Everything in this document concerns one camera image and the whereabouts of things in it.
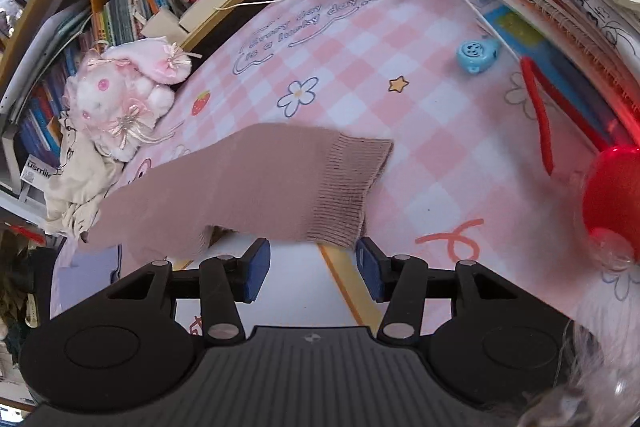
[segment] flower print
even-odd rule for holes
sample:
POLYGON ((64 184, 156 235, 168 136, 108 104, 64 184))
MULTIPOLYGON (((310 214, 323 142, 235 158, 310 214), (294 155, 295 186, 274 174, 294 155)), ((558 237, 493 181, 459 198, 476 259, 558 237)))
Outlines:
POLYGON ((315 92, 312 91, 318 78, 315 76, 305 80, 303 84, 300 84, 297 80, 289 84, 287 88, 289 92, 278 100, 277 106, 284 107, 284 116, 291 118, 295 115, 300 105, 309 105, 316 99, 315 92))
POLYGON ((514 87, 504 94, 504 101, 509 105, 522 105, 524 115, 529 118, 529 120, 537 120, 536 110, 533 108, 533 103, 531 102, 527 88, 524 85, 522 73, 516 71, 511 75, 510 80, 514 87))
POLYGON ((640 268, 634 266, 628 270, 618 273, 603 272, 602 281, 614 285, 616 299, 620 302, 626 301, 629 296, 632 284, 640 284, 640 268))

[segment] ribbon bow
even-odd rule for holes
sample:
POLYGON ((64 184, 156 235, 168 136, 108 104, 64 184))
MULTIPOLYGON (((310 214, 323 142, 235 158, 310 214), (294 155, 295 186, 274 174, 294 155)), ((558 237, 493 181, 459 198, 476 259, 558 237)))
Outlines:
POLYGON ((93 68, 94 66, 99 66, 101 64, 115 64, 116 66, 130 66, 131 61, 128 58, 90 58, 86 62, 86 66, 88 69, 93 68))
POLYGON ((150 135, 153 129, 140 120, 140 117, 147 112, 149 111, 143 103, 133 100, 129 103, 129 107, 126 108, 125 114, 117 117, 116 121, 111 122, 107 127, 107 133, 120 140, 120 149, 124 149, 129 137, 151 145, 169 140, 174 137, 175 130, 182 125, 182 122, 180 122, 171 128, 165 136, 154 138, 150 135))
POLYGON ((178 70, 178 66, 191 66, 189 57, 202 57, 200 54, 184 51, 175 42, 171 45, 165 45, 164 52, 168 55, 166 59, 167 68, 173 70, 174 74, 178 70))

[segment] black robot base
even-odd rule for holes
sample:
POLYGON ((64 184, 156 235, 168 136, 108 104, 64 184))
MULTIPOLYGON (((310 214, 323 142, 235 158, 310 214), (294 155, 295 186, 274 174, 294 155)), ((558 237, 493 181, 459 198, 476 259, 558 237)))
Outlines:
POLYGON ((258 296, 266 239, 195 270, 142 267, 33 331, 20 367, 40 405, 24 426, 497 427, 489 407, 553 385, 571 330, 555 309, 473 261, 430 269, 367 237, 356 259, 372 298, 388 301, 375 337, 256 327, 247 338, 235 302, 258 296), (202 337, 174 321, 179 298, 200 298, 202 337), (420 334, 425 299, 451 302, 432 335, 420 334))

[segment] plush toy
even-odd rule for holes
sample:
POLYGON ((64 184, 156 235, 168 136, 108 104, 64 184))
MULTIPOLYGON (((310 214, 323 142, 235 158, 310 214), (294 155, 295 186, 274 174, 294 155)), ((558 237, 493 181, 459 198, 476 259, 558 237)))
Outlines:
POLYGON ((170 84, 191 73, 191 59, 165 38, 142 39, 89 51, 76 76, 66 81, 65 98, 76 129, 94 141, 97 150, 128 162, 142 143, 173 136, 151 136, 159 118, 174 104, 170 84))

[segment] pink checkered desk mat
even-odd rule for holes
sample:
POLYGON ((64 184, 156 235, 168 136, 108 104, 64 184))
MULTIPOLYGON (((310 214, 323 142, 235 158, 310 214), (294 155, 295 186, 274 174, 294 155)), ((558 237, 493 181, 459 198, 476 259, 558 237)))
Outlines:
MULTIPOLYGON (((183 124, 141 149, 118 186, 257 122, 391 137, 393 154, 367 201, 367 234, 386 254, 447 269, 474 259, 571 314, 594 277, 575 240, 572 201, 543 170, 513 59, 503 53, 478 76, 457 65, 457 46, 480 35, 462 0, 271 5, 182 86, 158 134, 183 124)), ((584 171, 590 149, 553 108, 550 118, 559 170, 584 171)), ((59 264, 72 254, 68 243, 59 264)), ((428 304, 425 330, 447 313, 428 304)))

